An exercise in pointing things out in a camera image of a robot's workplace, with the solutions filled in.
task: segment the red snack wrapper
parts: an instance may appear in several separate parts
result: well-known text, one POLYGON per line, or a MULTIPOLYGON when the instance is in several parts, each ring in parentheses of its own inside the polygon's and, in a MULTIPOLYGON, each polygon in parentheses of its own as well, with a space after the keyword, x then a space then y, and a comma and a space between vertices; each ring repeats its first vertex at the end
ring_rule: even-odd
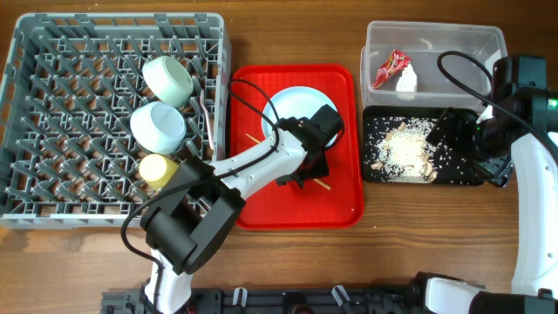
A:
POLYGON ((387 82, 393 74, 403 71, 411 63, 411 58, 407 57, 399 50, 393 50, 390 57, 380 66, 376 73, 376 81, 372 84, 372 88, 377 89, 383 83, 387 82))

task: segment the plate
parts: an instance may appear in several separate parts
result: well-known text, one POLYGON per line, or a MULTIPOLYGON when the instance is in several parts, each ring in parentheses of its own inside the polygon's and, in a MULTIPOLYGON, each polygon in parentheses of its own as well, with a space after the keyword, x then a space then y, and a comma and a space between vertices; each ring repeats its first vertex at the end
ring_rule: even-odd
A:
MULTIPOLYGON (((306 117, 310 119, 323 105, 330 106, 337 111, 333 101, 323 92, 306 86, 285 88, 273 95, 271 102, 277 110, 279 119, 290 117, 295 117, 297 119, 306 117)), ((263 114, 273 123, 277 122, 277 118, 273 110, 271 110, 271 105, 269 103, 263 108, 263 114)), ((266 138, 273 132, 271 125, 265 119, 262 119, 262 131, 266 138)), ((337 135, 330 140, 327 146, 333 144, 336 137, 337 135)))

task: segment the black tray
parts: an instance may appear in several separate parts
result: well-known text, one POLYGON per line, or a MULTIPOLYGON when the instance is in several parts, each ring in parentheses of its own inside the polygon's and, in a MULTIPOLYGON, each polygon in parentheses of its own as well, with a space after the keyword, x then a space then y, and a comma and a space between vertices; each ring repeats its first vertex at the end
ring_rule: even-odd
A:
MULTIPOLYGON (((376 162, 373 156, 378 156, 380 148, 376 146, 378 140, 383 139, 388 130, 397 128, 401 122, 407 123, 412 118, 428 119, 432 122, 442 115, 445 108, 426 108, 426 107, 401 107, 401 106, 369 106, 363 112, 363 175, 366 181, 385 182, 390 175, 382 168, 375 170, 371 165, 376 162)), ((471 119, 477 119, 478 114, 469 109, 458 109, 460 113, 470 115, 471 119)), ((434 184, 454 184, 454 185, 480 185, 481 181, 473 179, 473 162, 464 155, 450 147, 443 145, 436 150, 432 159, 435 167, 439 166, 439 158, 444 158, 443 167, 437 169, 438 176, 432 183, 434 184)))

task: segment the wooden tabletop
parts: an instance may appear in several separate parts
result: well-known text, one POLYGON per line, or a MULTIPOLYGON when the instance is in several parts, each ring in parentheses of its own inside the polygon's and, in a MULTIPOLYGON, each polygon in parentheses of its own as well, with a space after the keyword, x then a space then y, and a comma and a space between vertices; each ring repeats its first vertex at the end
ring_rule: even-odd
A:
MULTIPOLYGON (((353 75, 361 113, 359 59, 370 21, 498 26, 509 54, 547 57, 548 81, 558 89, 556 9, 552 0, 2 1, 0 60, 16 19, 27 12, 212 11, 225 19, 234 70, 339 63, 353 75)), ((507 188, 365 183, 364 203, 364 217, 350 229, 234 228, 193 286, 363 286, 402 283, 423 270, 510 291, 518 242, 515 180, 507 188)), ((143 231, 131 233, 133 243, 147 249, 143 231)), ((117 229, 0 229, 0 312, 99 313, 102 292, 139 287, 150 267, 125 249, 117 229)))

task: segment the dish rack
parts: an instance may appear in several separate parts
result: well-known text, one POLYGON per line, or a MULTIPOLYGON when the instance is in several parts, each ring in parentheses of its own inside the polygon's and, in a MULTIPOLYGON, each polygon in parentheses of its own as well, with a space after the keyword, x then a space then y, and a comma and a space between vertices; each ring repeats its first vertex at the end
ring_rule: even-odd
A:
POLYGON ((186 138, 170 158, 223 159, 230 53, 214 13, 21 16, 0 85, 0 224, 119 226, 156 193, 138 173, 150 152, 133 138, 129 117, 156 100, 141 69, 159 56, 176 58, 194 82, 179 108, 186 138))

